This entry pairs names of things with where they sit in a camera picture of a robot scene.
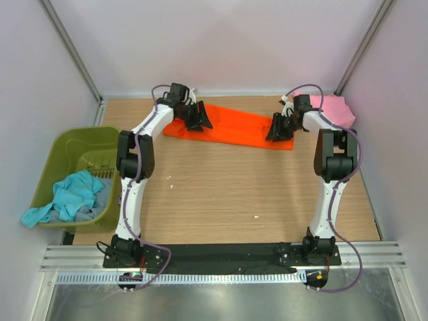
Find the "plastic laundry basket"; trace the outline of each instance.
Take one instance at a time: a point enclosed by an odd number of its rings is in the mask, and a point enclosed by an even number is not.
[[[61,227],[70,233],[115,229],[119,220],[120,176],[116,170],[119,130],[114,127],[88,127],[69,130],[53,143],[31,207],[43,207],[54,197],[54,183],[87,169],[96,177],[111,178],[112,189],[106,208],[85,222],[39,223],[43,227]]]

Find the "red towel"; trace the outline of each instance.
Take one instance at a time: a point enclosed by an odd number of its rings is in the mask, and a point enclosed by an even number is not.
[[[188,131],[182,120],[175,119],[165,127],[164,135],[266,149],[293,149],[293,139],[283,142],[265,140],[272,123],[270,117],[208,104],[205,105],[205,109],[213,129],[203,127],[203,132]]]

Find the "cable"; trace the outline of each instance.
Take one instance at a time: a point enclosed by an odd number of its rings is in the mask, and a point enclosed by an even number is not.
[[[96,248],[98,249],[98,251],[100,251],[104,255],[106,255],[106,252],[101,249],[100,244],[103,245],[103,246],[105,246],[105,247],[110,248],[110,251],[112,251],[114,253],[121,254],[119,251],[117,251],[116,249],[114,249],[111,245],[108,245],[108,244],[106,244],[104,242],[101,242],[101,241],[96,242]],[[119,260],[119,261],[120,261],[121,264],[126,265],[126,266],[130,266],[130,267],[132,267],[132,266],[134,266],[136,264],[136,261],[130,261],[130,262],[123,262],[121,260]]]
[[[326,273],[328,274],[330,272],[330,258],[329,257],[326,257],[326,265],[327,265]]]
[[[355,284],[358,283],[358,281],[361,279],[361,274],[362,274],[362,259],[361,259],[361,255],[358,252],[358,250],[356,249],[355,245],[352,244],[350,241],[348,241],[347,239],[345,239],[343,236],[341,236],[337,230],[334,228],[333,224],[332,224],[332,208],[333,208],[333,204],[334,204],[334,198],[336,197],[337,194],[337,190],[338,190],[338,186],[340,184],[342,184],[343,182],[347,182],[349,181],[349,179],[354,176],[355,174],[357,174],[357,172],[359,171],[360,167],[361,167],[361,163],[362,163],[362,156],[363,156],[363,151],[362,151],[362,145],[361,145],[361,141],[360,139],[357,137],[357,135],[351,131],[349,128],[345,128],[345,127],[341,127],[339,125],[333,124],[327,117],[325,117],[325,115],[323,115],[322,113],[322,105],[324,103],[324,92],[322,90],[322,88],[319,85],[316,84],[304,84],[298,87],[295,87],[293,90],[290,90],[286,96],[292,94],[293,92],[295,92],[297,89],[303,88],[303,87],[315,87],[320,91],[321,94],[321,101],[320,101],[320,107],[318,109],[318,114],[320,115],[321,119],[323,119],[323,121],[325,121],[328,125],[333,126],[337,129],[341,129],[344,130],[345,132],[349,133],[352,137],[355,138],[356,140],[356,144],[358,146],[358,149],[360,151],[360,157],[358,158],[358,163],[355,166],[355,169],[347,176],[344,177],[343,179],[339,180],[335,186],[333,187],[333,193],[332,193],[332,198],[330,200],[330,204],[328,205],[328,224],[330,225],[330,228],[332,229],[333,233],[335,234],[335,236],[337,236],[339,239],[341,239],[343,242],[345,242],[346,244],[348,244],[355,252],[356,257],[358,258],[358,263],[359,263],[359,269],[358,269],[358,275],[356,276],[355,280],[349,284],[348,286],[345,286],[344,288],[340,288],[340,289],[335,289],[335,290],[329,290],[329,289],[320,289],[320,288],[315,288],[313,286],[310,286],[309,288],[312,290],[316,290],[316,291],[320,291],[320,292],[326,292],[326,293],[340,293],[343,291],[347,291],[349,289],[351,289],[351,287],[355,286]]]
[[[123,215],[123,220],[124,220],[124,224],[125,224],[126,228],[128,229],[129,233],[133,237],[135,237],[135,239],[139,240],[139,242],[141,242],[141,243],[143,243],[145,245],[154,247],[155,249],[160,249],[160,250],[166,251],[168,253],[168,258],[167,258],[165,264],[163,265],[163,267],[159,270],[159,272],[153,278],[151,278],[149,281],[147,281],[146,283],[144,283],[144,284],[142,284],[140,286],[136,286],[135,290],[144,289],[145,287],[147,287],[151,283],[153,283],[165,271],[165,269],[167,268],[167,266],[168,266],[168,264],[169,264],[169,262],[171,260],[171,255],[172,255],[171,250],[169,248],[163,247],[163,246],[160,246],[160,245],[156,245],[156,244],[153,244],[151,242],[148,242],[148,241],[145,241],[145,240],[139,238],[139,236],[137,234],[135,234],[135,232],[133,232],[131,226],[128,223],[128,218],[126,217],[126,201],[128,200],[128,196],[129,196],[130,189],[131,189],[131,184],[133,184],[133,182],[135,182],[140,177],[141,169],[142,169],[142,156],[141,156],[140,144],[139,144],[139,141],[138,141],[138,135],[147,127],[147,125],[149,125],[153,121],[153,119],[158,114],[158,103],[156,101],[156,97],[154,96],[154,91],[157,88],[160,88],[160,87],[168,87],[168,88],[170,88],[171,86],[169,86],[169,85],[157,85],[157,86],[155,86],[155,87],[152,88],[151,92],[152,92],[152,98],[153,98],[153,103],[154,103],[154,113],[141,126],[141,128],[134,135],[134,138],[135,138],[135,147],[136,147],[137,157],[138,157],[138,167],[137,167],[137,171],[136,171],[135,177],[133,179],[131,179],[129,181],[128,185],[126,186],[126,192],[125,192],[124,199],[123,199],[123,212],[122,212],[122,215]]]
[[[143,256],[142,260],[141,260],[141,266],[140,266],[140,273],[142,273],[143,269],[144,269],[144,264],[146,263],[146,257]]]
[[[130,192],[130,188],[131,188],[131,184],[133,183],[133,182],[135,182],[136,180],[137,180],[137,178],[140,176],[140,173],[141,173],[141,169],[142,169],[142,161],[141,161],[141,149],[140,149],[140,144],[139,144],[139,141],[138,141],[138,135],[146,128],[146,126],[147,125],[149,125],[152,121],[153,121],[153,119],[154,119],[154,117],[157,115],[157,113],[158,113],[158,103],[157,103],[157,101],[156,101],[156,97],[154,96],[154,91],[157,89],[157,88],[160,88],[160,87],[168,87],[168,88],[170,88],[171,86],[170,85],[157,85],[157,86],[155,86],[155,87],[153,87],[152,88],[152,98],[153,98],[153,102],[154,102],[154,113],[153,113],[153,115],[142,125],[142,127],[137,131],[137,133],[135,133],[135,146],[136,146],[136,149],[137,149],[137,157],[138,157],[138,168],[137,168],[137,173],[136,173],[136,175],[135,175],[135,177],[133,178],[133,179],[131,179],[130,180],[130,182],[128,183],[128,185],[126,186],[126,192],[125,192],[125,195],[124,195],[124,198],[123,198],[123,219],[124,219],[124,224],[125,224],[125,226],[126,226],[126,228],[128,229],[128,231],[129,231],[129,233],[133,236],[133,237],[135,237],[135,239],[137,239],[137,240],[139,240],[139,242],[141,242],[141,243],[143,243],[143,244],[146,244],[146,245],[149,245],[149,246],[151,246],[151,247],[154,247],[154,248],[157,248],[157,249],[161,249],[161,250],[163,250],[163,251],[166,251],[167,253],[168,253],[168,258],[167,258],[167,260],[166,260],[166,262],[165,262],[165,264],[163,265],[163,267],[159,270],[159,272],[153,277],[153,278],[151,278],[149,281],[147,281],[146,283],[144,283],[144,284],[142,284],[142,285],[140,285],[140,286],[136,286],[135,288],[134,288],[134,290],[141,290],[141,289],[144,289],[145,287],[147,287],[147,286],[149,286],[151,283],[153,283],[164,271],[165,271],[165,269],[167,268],[167,266],[168,266],[168,264],[169,264],[169,262],[170,262],[170,260],[171,260],[171,250],[169,249],[169,248],[167,248],[167,247],[163,247],[163,246],[160,246],[160,245],[156,245],[156,244],[153,244],[153,243],[150,243],[150,242],[148,242],[148,241],[145,241],[145,240],[143,240],[143,239],[141,239],[141,238],[139,238],[139,236],[138,235],[136,235],[135,234],[135,232],[133,232],[133,230],[132,230],[132,228],[131,228],[131,226],[129,225],[129,223],[128,223],[128,218],[126,217],[126,201],[127,201],[127,199],[128,199],[128,196],[129,196],[129,192]],[[105,246],[108,246],[107,244],[105,244],[105,243],[103,243],[103,242],[97,242],[97,244],[96,244],[96,247],[102,252],[102,253],[105,253],[105,251],[103,251],[101,248],[100,248],[100,246],[99,246],[99,244],[102,244],[102,245],[105,245]],[[105,296],[104,298],[102,298],[101,300],[98,300],[97,302],[94,302],[94,303],[91,303],[91,304],[77,304],[76,306],[77,307],[79,307],[79,308],[91,308],[91,307],[93,307],[93,306],[96,306],[97,304],[99,304],[99,303],[101,303],[101,302],[103,302],[103,301],[105,301],[105,300],[107,300],[108,298],[111,298],[112,296],[115,296],[116,294],[119,294],[119,293],[123,293],[121,290],[118,290],[118,291],[114,291],[114,292],[112,292],[112,293],[110,293],[110,294],[108,294],[107,296]],[[58,312],[57,312],[57,317],[58,317],[58,315],[59,315],[59,313],[60,313],[60,311],[61,311],[61,309],[62,309],[62,306],[64,305],[64,302],[65,302],[66,300],[64,299],[64,301],[62,302],[62,304],[61,304],[61,306],[60,306],[60,308],[59,308],[59,310],[58,310]]]

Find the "wooden surface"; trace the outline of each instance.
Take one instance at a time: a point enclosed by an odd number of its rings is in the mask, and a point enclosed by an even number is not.
[[[205,103],[272,117],[278,97],[210,97]],[[152,100],[110,100],[104,124],[131,129]],[[301,241],[318,197],[316,137],[296,133],[293,150],[265,150],[163,136],[144,192],[142,236],[154,243]],[[379,240],[359,175],[344,190],[337,230],[353,241]],[[110,243],[110,233],[77,233],[74,244]]]

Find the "white wall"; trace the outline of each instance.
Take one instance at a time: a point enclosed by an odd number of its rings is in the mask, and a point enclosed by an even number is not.
[[[28,229],[29,207],[54,138],[89,125],[96,103],[36,0],[0,1],[0,311],[29,320],[46,245],[59,231]]]
[[[103,95],[336,89],[381,0],[52,0]]]
[[[428,303],[428,2],[397,1],[344,96],[364,143],[381,231],[399,241]]]

